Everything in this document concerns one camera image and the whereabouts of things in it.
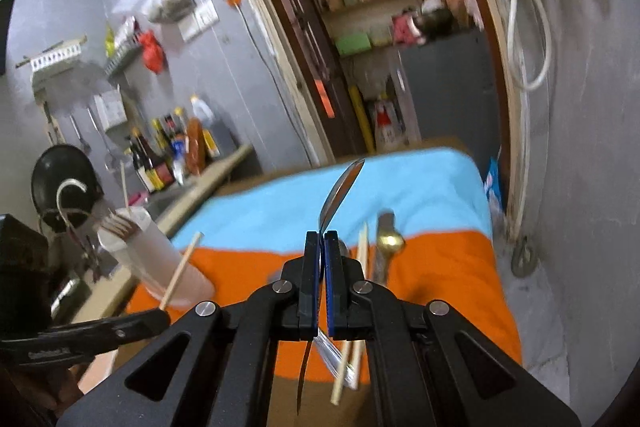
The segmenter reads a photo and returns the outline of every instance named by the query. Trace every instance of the dark brown door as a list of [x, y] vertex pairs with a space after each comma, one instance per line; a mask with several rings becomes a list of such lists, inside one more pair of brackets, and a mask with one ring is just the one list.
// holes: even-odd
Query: dark brown door
[[337, 158], [366, 152], [334, 44], [314, 0], [271, 0]]

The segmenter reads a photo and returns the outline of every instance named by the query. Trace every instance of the light blue cloth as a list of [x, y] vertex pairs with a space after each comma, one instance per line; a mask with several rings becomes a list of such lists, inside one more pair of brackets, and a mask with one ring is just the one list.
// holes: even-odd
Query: light blue cloth
[[[318, 229], [327, 194], [348, 164], [301, 172], [231, 196], [212, 198], [175, 235], [185, 248], [197, 231], [201, 247], [296, 253]], [[469, 156], [448, 148], [367, 158], [329, 230], [352, 247], [365, 221], [373, 243], [378, 214], [392, 210], [405, 238], [424, 232], [478, 230], [491, 238], [482, 180]]]

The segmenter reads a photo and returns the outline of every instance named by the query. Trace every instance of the plastic cup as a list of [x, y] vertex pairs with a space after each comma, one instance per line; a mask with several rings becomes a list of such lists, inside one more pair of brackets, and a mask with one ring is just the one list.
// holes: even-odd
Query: plastic cup
[[[132, 206], [130, 214], [126, 208], [119, 208], [117, 213], [135, 221], [140, 232], [125, 243], [113, 233], [100, 229], [100, 244], [143, 282], [152, 297], [161, 300], [180, 263], [180, 252], [158, 229], [144, 208]], [[211, 300], [213, 295], [214, 286], [211, 281], [190, 264], [184, 270], [168, 305], [179, 310], [189, 310], [201, 301]]]

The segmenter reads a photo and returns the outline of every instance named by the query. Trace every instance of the floor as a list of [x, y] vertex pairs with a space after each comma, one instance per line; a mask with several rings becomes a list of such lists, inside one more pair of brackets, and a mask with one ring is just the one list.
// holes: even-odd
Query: floor
[[513, 247], [494, 234], [498, 274], [522, 344], [522, 362], [531, 375], [569, 405], [569, 368], [564, 331], [542, 264], [525, 279], [511, 273]]

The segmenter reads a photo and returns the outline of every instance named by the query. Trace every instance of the wall socket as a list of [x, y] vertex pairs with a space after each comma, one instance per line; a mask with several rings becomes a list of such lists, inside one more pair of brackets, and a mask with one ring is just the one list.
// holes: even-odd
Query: wall socket
[[211, 28], [220, 18], [212, 0], [206, 0], [196, 9], [178, 22], [180, 34], [184, 42], [189, 42], [204, 30]]

